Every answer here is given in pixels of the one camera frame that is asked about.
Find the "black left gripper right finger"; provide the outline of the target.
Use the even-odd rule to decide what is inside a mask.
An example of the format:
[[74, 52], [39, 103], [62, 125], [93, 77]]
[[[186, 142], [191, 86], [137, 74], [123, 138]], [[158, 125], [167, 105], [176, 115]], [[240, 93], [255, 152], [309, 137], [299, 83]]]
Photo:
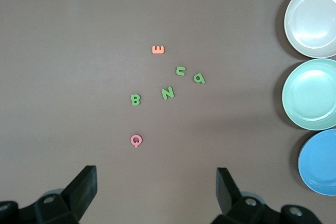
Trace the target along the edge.
[[284, 205], [277, 212], [254, 196], [242, 195], [227, 168], [216, 171], [216, 197], [222, 213], [211, 224], [322, 224], [305, 207]]

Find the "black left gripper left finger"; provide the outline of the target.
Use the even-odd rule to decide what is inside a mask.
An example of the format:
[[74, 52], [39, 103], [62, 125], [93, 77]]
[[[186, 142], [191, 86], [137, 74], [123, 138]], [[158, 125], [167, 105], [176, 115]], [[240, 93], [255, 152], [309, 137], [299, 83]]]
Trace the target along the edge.
[[0, 224], [80, 224], [97, 191], [97, 167], [85, 166], [65, 189], [49, 191], [27, 207], [0, 201]]

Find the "green foam capital letter N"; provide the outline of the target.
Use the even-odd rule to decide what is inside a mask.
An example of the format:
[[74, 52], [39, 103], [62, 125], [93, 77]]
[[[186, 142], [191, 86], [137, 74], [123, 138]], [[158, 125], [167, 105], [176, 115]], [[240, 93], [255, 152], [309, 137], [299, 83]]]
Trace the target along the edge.
[[164, 100], [175, 97], [175, 93], [172, 87], [161, 89], [161, 94]]

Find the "pink foam letter Q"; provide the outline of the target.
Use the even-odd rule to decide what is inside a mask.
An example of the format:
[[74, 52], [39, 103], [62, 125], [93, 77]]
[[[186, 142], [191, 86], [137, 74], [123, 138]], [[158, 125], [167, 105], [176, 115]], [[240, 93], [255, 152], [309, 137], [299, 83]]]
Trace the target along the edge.
[[130, 142], [135, 148], [138, 148], [142, 144], [143, 138], [142, 138], [142, 136], [140, 136], [138, 134], [135, 134], [135, 135], [131, 136]]

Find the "blue round plate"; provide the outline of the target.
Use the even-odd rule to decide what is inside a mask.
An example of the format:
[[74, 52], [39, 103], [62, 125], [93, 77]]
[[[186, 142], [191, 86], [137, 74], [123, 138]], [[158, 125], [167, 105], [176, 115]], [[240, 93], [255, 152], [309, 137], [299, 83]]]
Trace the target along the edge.
[[299, 153], [298, 170], [312, 191], [336, 196], [336, 129], [321, 131], [307, 140]]

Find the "mint green round plate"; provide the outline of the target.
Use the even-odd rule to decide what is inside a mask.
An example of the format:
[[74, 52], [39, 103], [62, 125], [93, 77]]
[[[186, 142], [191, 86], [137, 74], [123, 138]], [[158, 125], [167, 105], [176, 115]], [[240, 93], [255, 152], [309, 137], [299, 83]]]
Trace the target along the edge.
[[293, 69], [283, 85], [282, 105], [288, 118], [303, 129], [336, 126], [336, 60], [313, 59]]

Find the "beige round plate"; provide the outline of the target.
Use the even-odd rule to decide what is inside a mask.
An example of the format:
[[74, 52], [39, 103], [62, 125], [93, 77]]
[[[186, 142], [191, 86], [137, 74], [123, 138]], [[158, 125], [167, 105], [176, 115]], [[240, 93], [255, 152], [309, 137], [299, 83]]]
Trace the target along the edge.
[[336, 56], [336, 0], [291, 0], [283, 24], [297, 52], [310, 58]]

